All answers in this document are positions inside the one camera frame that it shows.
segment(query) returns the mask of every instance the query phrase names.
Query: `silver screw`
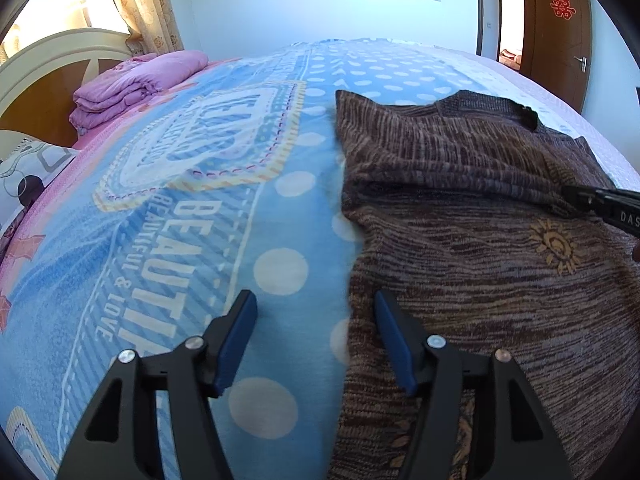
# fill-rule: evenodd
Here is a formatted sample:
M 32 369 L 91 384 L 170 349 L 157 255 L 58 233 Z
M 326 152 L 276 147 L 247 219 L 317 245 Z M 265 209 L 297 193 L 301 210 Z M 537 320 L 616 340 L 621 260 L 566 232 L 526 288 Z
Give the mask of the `silver screw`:
M 427 345 L 429 345 L 431 348 L 444 348 L 444 346 L 447 344 L 447 340 L 444 339 L 441 335 L 430 335 L 427 338 Z
M 498 359 L 501 363 L 508 363 L 511 361 L 511 352 L 505 350 L 504 348 L 498 348 L 495 351 L 495 358 Z
M 123 350 L 118 354 L 118 361 L 124 364 L 132 362 L 135 358 L 136 353 L 131 349 Z
M 184 342 L 184 345 L 189 350 L 197 350 L 198 348 L 202 348 L 202 345 L 204 345 L 204 339 L 201 338 L 199 335 L 195 335 L 193 337 L 188 338 L 187 341 Z

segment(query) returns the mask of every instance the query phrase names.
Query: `brown knitted sweater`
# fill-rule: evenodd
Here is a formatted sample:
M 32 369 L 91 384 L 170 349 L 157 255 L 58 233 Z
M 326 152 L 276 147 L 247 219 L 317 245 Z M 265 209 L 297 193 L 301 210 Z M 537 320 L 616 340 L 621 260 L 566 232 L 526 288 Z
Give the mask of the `brown knitted sweater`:
M 388 288 L 460 348 L 512 351 L 574 476 L 587 479 L 640 399 L 640 268 L 633 239 L 575 211 L 562 184 L 614 187 L 585 139 L 513 101 L 461 91 L 432 106 L 383 106 L 338 91 L 342 212 L 364 231 L 331 480 L 399 472 L 417 401 L 396 387 L 373 319 Z M 452 477 L 464 478 L 473 401 Z

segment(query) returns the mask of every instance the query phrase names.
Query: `wooden headboard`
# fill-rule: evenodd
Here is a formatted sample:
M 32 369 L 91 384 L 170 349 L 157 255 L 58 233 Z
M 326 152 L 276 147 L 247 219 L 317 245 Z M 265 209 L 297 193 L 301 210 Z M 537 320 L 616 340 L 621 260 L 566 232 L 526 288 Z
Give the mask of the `wooden headboard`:
M 68 120 L 73 93 L 130 57 L 127 38 L 101 28 L 67 30 L 31 44 L 0 66 L 0 153 L 13 142 L 2 130 L 73 145 L 78 140 Z

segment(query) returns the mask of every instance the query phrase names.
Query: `blue gripper pad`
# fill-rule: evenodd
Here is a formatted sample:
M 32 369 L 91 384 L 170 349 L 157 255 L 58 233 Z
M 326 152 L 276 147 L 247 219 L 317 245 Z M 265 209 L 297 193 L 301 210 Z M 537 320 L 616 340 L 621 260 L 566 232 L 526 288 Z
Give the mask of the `blue gripper pad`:
M 418 393 L 415 372 L 422 363 L 424 338 L 412 330 L 411 318 L 400 310 L 396 298 L 388 290 L 377 291 L 374 312 L 382 342 L 396 374 L 396 383 L 408 396 L 413 397 Z
M 242 290 L 228 314 L 214 319 L 205 332 L 205 338 L 214 341 L 210 351 L 218 356 L 213 389 L 219 396 L 234 382 L 257 317 L 255 294 Z

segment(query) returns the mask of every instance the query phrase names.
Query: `yellow sun design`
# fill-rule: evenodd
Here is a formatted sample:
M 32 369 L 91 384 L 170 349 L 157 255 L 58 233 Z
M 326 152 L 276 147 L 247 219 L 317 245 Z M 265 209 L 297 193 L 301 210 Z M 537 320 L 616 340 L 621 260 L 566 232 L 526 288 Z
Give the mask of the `yellow sun design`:
M 533 234 L 529 240 L 538 243 L 537 253 L 543 256 L 546 253 L 546 264 L 556 268 L 560 276 L 565 270 L 573 274 L 580 264 L 576 254 L 578 245 L 562 224 L 554 225 L 551 220 L 538 219 L 538 222 L 531 224 L 531 230 Z

